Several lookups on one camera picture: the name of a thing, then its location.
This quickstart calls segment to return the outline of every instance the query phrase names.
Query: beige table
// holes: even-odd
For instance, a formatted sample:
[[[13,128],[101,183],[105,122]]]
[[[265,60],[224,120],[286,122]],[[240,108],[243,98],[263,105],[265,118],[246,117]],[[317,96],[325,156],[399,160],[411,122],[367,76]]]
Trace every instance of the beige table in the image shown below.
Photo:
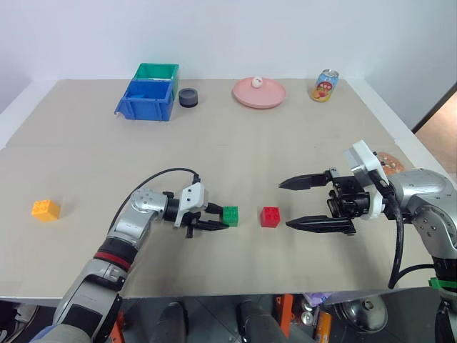
[[[239,226],[185,239],[184,228],[154,223],[124,296],[386,289],[393,222],[356,219],[354,237],[296,231],[284,221],[328,214],[328,187],[293,192],[277,185],[330,166],[349,175],[343,151],[359,139],[411,163],[345,81],[325,104],[309,99],[311,81],[281,83],[284,103],[255,110],[231,97],[235,81],[182,81],[198,89],[199,105],[175,104],[170,122],[156,122],[113,114],[127,80],[59,81],[0,151],[0,296],[61,297],[124,197],[173,166],[200,173],[210,201],[238,206]],[[174,173],[149,187],[177,192],[190,180]],[[60,220],[30,215],[40,199],[61,204]],[[260,227],[263,206],[281,208],[276,229]],[[403,267],[430,261],[407,225]],[[414,272],[398,285],[426,286],[432,274]]]

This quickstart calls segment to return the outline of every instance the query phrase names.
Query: yellow block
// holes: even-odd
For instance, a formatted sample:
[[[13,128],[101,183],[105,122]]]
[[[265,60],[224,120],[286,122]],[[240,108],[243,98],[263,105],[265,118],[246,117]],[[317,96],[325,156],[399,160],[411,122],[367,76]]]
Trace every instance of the yellow block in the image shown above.
[[[42,200],[34,203],[31,215],[42,222],[51,222],[59,218],[60,206],[51,200]]]

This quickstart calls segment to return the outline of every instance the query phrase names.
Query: toy building block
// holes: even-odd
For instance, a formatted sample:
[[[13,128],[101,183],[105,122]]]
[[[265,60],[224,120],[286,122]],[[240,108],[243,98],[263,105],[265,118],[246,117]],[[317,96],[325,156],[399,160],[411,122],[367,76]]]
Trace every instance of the toy building block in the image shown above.
[[[238,207],[224,206],[222,211],[222,222],[230,227],[238,226]]]
[[[260,213],[260,223],[262,227],[277,227],[281,221],[279,207],[264,207]]]
[[[51,200],[42,200],[34,203],[31,215],[42,222],[51,222],[59,218],[60,206]]]

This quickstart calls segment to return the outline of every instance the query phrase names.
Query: stacked storage bins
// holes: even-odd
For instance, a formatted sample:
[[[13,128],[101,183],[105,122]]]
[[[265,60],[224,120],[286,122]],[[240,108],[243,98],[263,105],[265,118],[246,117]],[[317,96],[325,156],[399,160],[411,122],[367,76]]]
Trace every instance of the stacked storage bins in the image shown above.
[[[126,119],[170,119],[178,89],[178,64],[142,63],[116,107]]]

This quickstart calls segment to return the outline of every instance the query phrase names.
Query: green plastic bin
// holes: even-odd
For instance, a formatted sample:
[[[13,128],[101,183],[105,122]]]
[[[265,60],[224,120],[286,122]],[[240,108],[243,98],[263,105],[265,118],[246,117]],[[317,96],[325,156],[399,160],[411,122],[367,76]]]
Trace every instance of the green plastic bin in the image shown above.
[[[178,64],[141,63],[134,80],[174,81],[173,99],[178,91]]]

